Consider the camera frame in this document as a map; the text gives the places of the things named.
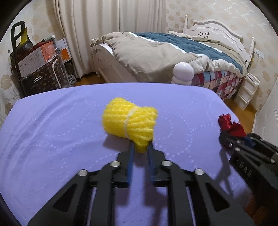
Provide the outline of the white plastic drawer unit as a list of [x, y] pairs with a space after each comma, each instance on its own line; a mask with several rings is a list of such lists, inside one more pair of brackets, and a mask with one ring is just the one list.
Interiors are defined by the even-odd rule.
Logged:
[[259, 87], [259, 84], [260, 84], [259, 79], [256, 78], [253, 74], [248, 73], [245, 76], [245, 78], [234, 98], [235, 103], [241, 109], [244, 110], [249, 105], [257, 88]]

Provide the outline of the white wardrobe door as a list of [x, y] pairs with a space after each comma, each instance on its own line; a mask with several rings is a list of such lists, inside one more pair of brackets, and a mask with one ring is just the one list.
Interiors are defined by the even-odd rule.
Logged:
[[262, 109], [256, 113], [252, 132], [277, 146], [278, 143], [278, 89], [277, 80]]

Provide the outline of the plaid bed sheet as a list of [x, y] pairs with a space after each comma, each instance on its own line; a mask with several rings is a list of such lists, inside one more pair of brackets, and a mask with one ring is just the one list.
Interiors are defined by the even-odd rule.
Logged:
[[241, 81], [242, 78], [227, 71], [204, 72], [195, 74], [191, 85], [210, 89], [222, 100], [225, 100], [235, 94]]

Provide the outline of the cardboard box with labels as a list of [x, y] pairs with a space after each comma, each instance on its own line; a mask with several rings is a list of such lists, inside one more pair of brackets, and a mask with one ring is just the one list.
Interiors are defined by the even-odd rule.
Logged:
[[56, 51], [52, 41], [42, 43], [18, 63], [21, 76], [25, 77], [40, 69], [55, 55]]

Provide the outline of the purple table cloth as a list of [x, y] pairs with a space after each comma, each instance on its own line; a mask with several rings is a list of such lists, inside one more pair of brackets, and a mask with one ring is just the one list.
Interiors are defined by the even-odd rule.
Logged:
[[1, 195], [21, 225], [79, 170], [96, 171], [129, 147], [101, 119], [124, 98], [157, 109], [153, 144], [182, 169], [203, 169], [242, 207], [251, 191], [219, 142], [230, 109], [213, 91], [160, 83], [112, 83], [50, 91], [15, 103], [1, 128]]

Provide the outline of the blue beige duvet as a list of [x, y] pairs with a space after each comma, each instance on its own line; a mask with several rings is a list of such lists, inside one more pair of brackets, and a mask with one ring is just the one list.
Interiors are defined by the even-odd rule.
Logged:
[[210, 38], [169, 33], [113, 32], [91, 40], [91, 47], [107, 44], [115, 60], [138, 82], [168, 82], [174, 66], [190, 64], [195, 73], [227, 71], [247, 74], [243, 57], [232, 47]]

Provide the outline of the yellow foam net bundle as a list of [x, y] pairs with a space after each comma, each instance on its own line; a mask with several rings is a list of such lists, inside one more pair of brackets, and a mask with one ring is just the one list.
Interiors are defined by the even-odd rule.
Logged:
[[135, 150], [144, 153], [154, 137], [157, 117], [154, 107], [140, 107], [124, 98], [114, 98], [104, 109], [102, 126], [106, 133], [133, 141]]

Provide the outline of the cream curtain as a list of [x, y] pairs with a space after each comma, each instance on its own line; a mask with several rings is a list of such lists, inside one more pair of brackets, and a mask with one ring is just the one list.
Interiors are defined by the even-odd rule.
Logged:
[[53, 1], [75, 75], [94, 72], [91, 39], [113, 32], [165, 32], [165, 1]]

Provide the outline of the wall socket strip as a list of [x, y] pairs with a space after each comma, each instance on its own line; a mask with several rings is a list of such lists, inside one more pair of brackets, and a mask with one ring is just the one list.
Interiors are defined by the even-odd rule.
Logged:
[[254, 53], [257, 54], [261, 59], [264, 59], [265, 57], [265, 55], [257, 48], [254, 49]]

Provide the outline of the orange white small box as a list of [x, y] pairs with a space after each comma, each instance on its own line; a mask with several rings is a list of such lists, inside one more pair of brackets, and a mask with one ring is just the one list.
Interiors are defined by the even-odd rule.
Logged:
[[61, 51], [63, 62], [67, 62], [72, 59], [66, 39], [62, 38], [56, 42], [58, 49]]

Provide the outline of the dark red ribbon flower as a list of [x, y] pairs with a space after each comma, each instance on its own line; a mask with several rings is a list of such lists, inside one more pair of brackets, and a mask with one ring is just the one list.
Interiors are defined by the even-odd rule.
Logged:
[[232, 121], [230, 114], [223, 114], [218, 117], [218, 124], [221, 132], [226, 132], [232, 136], [245, 137], [245, 130], [240, 122]]

